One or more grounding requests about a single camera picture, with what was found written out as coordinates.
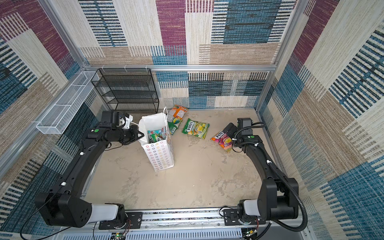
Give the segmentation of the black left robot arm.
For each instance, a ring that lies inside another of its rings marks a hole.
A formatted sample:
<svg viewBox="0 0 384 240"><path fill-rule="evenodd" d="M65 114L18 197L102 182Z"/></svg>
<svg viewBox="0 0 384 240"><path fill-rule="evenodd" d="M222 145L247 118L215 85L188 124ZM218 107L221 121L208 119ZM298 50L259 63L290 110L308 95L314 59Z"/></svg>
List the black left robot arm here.
<svg viewBox="0 0 384 240"><path fill-rule="evenodd" d="M144 137L129 114L104 111L96 127L82 135L80 148L64 174L46 193L39 193L35 205L49 226L81 228L88 223L115 222L125 225L121 204L91 204L81 198L87 179L97 160L111 143L129 145Z"/></svg>

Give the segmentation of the teal Fox's candy bag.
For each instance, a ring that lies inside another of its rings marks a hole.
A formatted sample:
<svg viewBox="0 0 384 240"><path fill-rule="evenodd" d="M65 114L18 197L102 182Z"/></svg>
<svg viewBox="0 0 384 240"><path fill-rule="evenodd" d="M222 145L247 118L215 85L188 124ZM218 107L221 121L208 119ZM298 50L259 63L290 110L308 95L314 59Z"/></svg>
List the teal Fox's candy bag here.
<svg viewBox="0 0 384 240"><path fill-rule="evenodd" d="M159 130L148 131L148 136L150 136L151 134L163 135L165 137L167 136L167 129L164 127Z"/></svg>

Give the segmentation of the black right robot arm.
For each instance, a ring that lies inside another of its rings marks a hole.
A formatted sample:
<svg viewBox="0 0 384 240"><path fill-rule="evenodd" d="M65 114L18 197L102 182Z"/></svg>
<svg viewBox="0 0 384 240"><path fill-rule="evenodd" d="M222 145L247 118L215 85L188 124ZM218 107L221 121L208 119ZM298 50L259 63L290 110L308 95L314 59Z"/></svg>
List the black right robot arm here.
<svg viewBox="0 0 384 240"><path fill-rule="evenodd" d="M250 126L257 124L250 118L238 119L238 125L229 123L223 130L234 140L233 146L240 148L254 164L261 177L262 186L254 200L241 200L238 204L238 217L242 223L260 218L263 221L296 219L299 215L299 202L279 176L299 193L299 186L294 178L288 178L272 161L262 139L253 134Z"/></svg>

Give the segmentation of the pink Fox's candy bag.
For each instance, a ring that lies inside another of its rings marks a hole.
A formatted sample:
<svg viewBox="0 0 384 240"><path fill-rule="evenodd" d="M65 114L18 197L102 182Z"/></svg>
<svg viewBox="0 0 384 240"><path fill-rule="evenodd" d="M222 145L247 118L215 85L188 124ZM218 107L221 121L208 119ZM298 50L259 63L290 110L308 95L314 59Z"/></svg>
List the pink Fox's candy bag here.
<svg viewBox="0 0 384 240"><path fill-rule="evenodd" d="M226 152L230 152L232 149L233 140L223 131L217 133L211 140L217 143Z"/></svg>

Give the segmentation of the white paper bag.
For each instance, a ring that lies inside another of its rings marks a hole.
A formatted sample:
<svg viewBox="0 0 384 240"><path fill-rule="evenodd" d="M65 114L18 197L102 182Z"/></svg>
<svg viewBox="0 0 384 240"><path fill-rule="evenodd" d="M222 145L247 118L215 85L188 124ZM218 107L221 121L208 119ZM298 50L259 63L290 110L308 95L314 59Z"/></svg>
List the white paper bag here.
<svg viewBox="0 0 384 240"><path fill-rule="evenodd" d="M137 125L144 134L139 142L156 172L172 168L175 164L167 119L168 109L164 108L161 113L142 117Z"/></svg>

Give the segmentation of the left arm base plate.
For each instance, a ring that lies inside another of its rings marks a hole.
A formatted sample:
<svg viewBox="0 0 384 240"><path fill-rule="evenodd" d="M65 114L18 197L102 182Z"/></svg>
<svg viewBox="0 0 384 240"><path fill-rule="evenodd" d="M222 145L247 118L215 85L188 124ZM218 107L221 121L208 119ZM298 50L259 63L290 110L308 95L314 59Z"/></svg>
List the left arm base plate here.
<svg viewBox="0 0 384 240"><path fill-rule="evenodd" d="M130 230L139 229L142 224L143 212L128 212L123 218L117 217L111 221L101 221L98 230Z"/></svg>

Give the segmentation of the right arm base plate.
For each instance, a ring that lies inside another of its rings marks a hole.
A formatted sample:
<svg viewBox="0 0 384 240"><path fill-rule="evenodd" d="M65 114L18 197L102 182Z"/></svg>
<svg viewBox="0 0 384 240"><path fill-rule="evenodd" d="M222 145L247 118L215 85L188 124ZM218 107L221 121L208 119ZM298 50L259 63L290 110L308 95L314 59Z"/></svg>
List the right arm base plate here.
<svg viewBox="0 0 384 240"><path fill-rule="evenodd" d="M225 226L257 226L266 223L266 221L261 218L253 219L250 222L244 222L239 218L237 210L229 208L220 210L220 215L224 218Z"/></svg>

